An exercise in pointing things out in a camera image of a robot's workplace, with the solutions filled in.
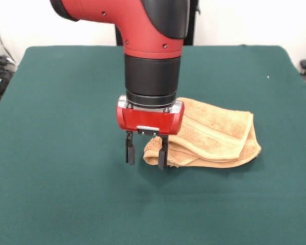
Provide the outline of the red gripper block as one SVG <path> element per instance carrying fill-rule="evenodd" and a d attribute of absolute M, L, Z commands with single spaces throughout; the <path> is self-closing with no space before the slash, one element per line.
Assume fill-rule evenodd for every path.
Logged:
<path fill-rule="evenodd" d="M 176 100 L 166 108 L 142 108 L 132 105 L 122 95 L 117 102 L 117 122 L 119 127 L 126 130 L 125 161 L 129 165 L 135 164 L 135 147 L 133 145 L 133 132 L 152 131 L 160 135 L 161 148 L 158 156 L 158 168 L 164 170 L 168 159 L 168 135 L 176 135 L 182 124 L 185 105 Z"/>

